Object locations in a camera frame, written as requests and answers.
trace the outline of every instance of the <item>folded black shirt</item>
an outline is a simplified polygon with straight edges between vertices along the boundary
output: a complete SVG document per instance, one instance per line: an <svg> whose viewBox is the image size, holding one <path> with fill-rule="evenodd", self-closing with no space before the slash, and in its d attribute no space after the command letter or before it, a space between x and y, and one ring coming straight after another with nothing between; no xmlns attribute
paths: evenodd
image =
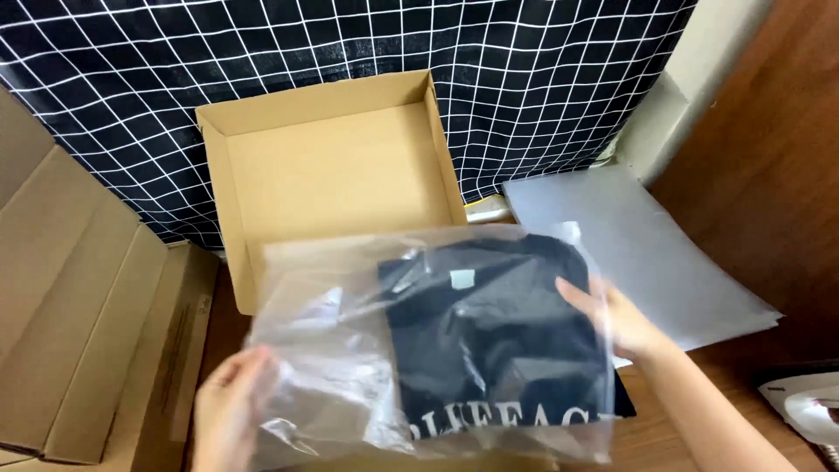
<svg viewBox="0 0 839 472"><path fill-rule="evenodd" d="M582 256L532 234L467 240L379 265L414 438L635 415L603 339L556 291L558 275L588 291ZM614 404L604 403L610 388Z"/></svg>

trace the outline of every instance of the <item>plastic bag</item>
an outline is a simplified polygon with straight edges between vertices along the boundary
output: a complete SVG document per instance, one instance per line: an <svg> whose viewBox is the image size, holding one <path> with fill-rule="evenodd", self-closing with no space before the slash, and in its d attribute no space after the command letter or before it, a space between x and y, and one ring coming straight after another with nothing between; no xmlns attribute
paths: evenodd
<svg viewBox="0 0 839 472"><path fill-rule="evenodd" d="M382 449L608 461L611 343L555 289L588 291L576 223L266 246L248 343L280 359L252 469Z"/></svg>

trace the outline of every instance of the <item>black cloth with white grid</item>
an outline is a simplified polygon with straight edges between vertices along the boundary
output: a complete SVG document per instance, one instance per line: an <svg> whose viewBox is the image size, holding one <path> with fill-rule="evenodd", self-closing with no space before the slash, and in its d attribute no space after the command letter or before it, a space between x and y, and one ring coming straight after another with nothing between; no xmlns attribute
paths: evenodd
<svg viewBox="0 0 839 472"><path fill-rule="evenodd" d="M0 0L0 78L164 241L221 249L194 107L430 68L474 202L506 180L587 168L695 4Z"/></svg>

